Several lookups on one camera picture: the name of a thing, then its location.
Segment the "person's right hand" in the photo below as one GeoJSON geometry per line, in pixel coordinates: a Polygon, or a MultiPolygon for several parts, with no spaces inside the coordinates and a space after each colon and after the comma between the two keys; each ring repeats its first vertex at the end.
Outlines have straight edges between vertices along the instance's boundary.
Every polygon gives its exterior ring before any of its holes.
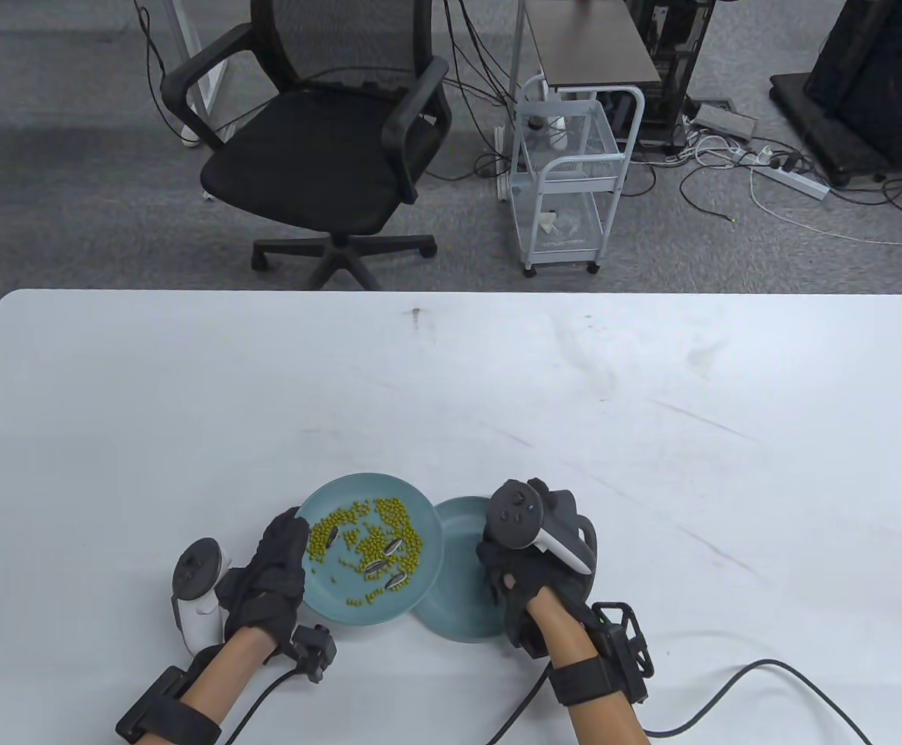
{"type": "Polygon", "coordinates": [[[508,480],[487,501],[477,553],[494,598],[508,606],[507,623],[518,625],[542,589],[550,589],[568,609],[586,602],[598,542],[569,490],[551,490],[537,478],[508,480]]]}

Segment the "person's left hand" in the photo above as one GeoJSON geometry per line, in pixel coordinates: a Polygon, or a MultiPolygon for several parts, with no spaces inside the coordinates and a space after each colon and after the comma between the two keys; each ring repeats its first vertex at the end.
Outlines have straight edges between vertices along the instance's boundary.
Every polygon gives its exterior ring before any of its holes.
{"type": "Polygon", "coordinates": [[[257,628],[275,642],[274,656],[295,657],[291,639],[304,600],[303,557],[311,533],[298,510],[277,515],[264,529],[252,560],[228,569],[214,587],[225,611],[225,641],[243,628],[257,628]]]}

